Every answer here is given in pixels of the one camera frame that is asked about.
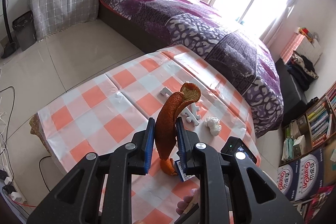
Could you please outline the person's fingers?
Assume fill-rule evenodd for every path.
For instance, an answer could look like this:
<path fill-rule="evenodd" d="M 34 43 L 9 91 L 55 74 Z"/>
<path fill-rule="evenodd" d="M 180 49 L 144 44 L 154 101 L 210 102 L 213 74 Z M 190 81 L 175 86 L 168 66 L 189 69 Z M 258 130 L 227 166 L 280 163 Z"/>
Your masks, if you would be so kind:
<path fill-rule="evenodd" d="M 188 208 L 189 204 L 200 203 L 200 189 L 193 188 L 189 196 L 184 196 L 181 201 L 177 203 L 176 212 L 178 215 L 182 215 Z"/>

